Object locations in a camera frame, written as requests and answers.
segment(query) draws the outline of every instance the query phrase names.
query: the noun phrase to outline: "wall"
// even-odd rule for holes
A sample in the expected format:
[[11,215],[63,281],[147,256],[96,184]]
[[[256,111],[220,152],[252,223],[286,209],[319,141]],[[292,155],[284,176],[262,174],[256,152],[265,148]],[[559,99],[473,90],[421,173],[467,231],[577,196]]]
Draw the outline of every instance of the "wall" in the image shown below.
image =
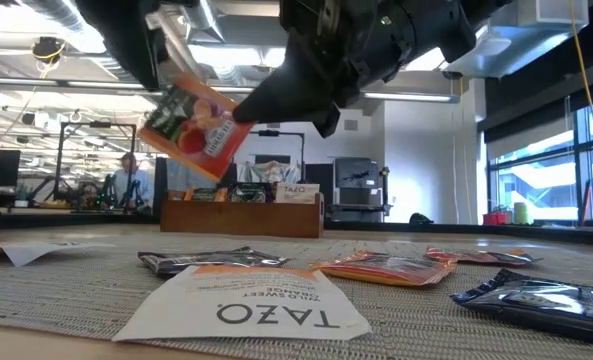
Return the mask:
[[[358,131],[344,130],[346,119],[358,120]],[[266,125],[257,125],[254,131],[266,130]],[[281,132],[305,134],[305,163],[331,163],[337,157],[371,157],[371,117],[363,116],[362,110],[341,110],[336,133],[327,139],[321,138],[311,123],[282,123]],[[298,136],[260,137],[249,135],[238,149],[234,161],[254,161],[257,154],[289,155],[292,163],[300,163],[301,140]]]
[[[470,86],[460,104],[385,103],[384,161],[394,205],[388,222],[408,222],[415,212],[436,223],[479,222],[478,188],[484,184],[477,175],[475,95]],[[374,135],[378,141],[378,131]]]

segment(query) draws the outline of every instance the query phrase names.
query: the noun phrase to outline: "person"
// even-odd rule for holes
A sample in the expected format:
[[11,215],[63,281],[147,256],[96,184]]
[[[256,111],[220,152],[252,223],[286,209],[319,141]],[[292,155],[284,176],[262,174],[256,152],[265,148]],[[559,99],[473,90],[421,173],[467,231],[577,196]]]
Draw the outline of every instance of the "person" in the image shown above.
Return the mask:
[[136,162],[136,157],[132,153],[126,153],[120,159],[122,169],[116,171],[114,186],[116,187],[116,195],[118,196],[118,201],[123,199],[123,196],[129,196],[129,194],[125,194],[125,192],[129,189],[127,186],[127,180],[129,177],[129,170],[131,166],[131,173],[132,173],[132,184],[134,181],[138,181],[139,185],[131,195],[130,199],[125,199],[125,202],[128,204],[130,208],[136,207],[136,196],[137,194],[140,195],[141,199],[145,203],[144,206],[151,206],[152,200],[152,189],[150,186],[149,175],[144,172],[143,170],[138,169],[138,163]]

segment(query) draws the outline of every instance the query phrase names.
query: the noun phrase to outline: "woven table mat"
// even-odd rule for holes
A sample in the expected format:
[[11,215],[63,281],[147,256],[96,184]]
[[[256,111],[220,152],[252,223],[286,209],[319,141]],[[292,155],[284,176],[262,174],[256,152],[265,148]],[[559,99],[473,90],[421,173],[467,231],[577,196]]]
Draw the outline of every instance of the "woven table mat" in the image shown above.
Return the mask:
[[[48,254],[14,268],[0,260],[0,325],[94,339],[111,339],[163,280],[136,257],[137,251],[197,252],[244,245],[293,260],[287,267],[347,256],[357,250],[422,256],[427,244],[320,240],[254,241],[232,236],[130,235],[101,241],[117,245]],[[441,242],[432,246],[472,248]],[[507,250],[507,248],[485,248]],[[528,249],[545,259],[516,271],[593,285],[593,255],[564,249]],[[426,289],[396,288],[331,278],[370,322],[373,333],[351,341],[282,339],[180,339],[143,343],[238,358],[318,359],[593,359],[593,346],[495,321],[453,303],[448,295],[491,279],[493,266],[459,265],[440,284]]]

